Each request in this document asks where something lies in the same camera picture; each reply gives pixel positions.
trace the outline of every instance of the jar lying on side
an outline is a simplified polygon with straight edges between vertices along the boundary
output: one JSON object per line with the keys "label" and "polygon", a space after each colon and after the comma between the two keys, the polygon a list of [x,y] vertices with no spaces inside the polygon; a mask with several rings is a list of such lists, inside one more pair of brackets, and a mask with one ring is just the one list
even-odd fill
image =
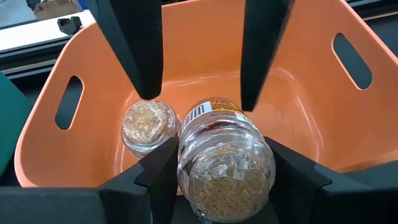
{"label": "jar lying on side", "polygon": [[168,138],[178,136],[180,121],[173,109],[159,101],[139,101],[123,117],[123,143],[141,159]]}
{"label": "jar lying on side", "polygon": [[267,203],[275,159],[262,134],[234,103],[209,98],[183,121],[177,175],[197,215],[241,222]]}

